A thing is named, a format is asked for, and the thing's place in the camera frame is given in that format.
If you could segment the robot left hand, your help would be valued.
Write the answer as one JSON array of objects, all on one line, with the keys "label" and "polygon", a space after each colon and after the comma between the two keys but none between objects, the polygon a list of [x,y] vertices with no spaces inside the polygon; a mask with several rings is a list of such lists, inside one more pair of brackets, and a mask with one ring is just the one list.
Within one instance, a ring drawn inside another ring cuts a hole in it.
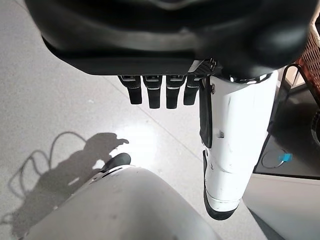
[{"label": "robot left hand", "polygon": [[90,75],[117,76],[133,105],[199,96],[204,204],[228,219],[263,148],[278,69],[303,52],[317,0],[28,0],[46,47]]}]

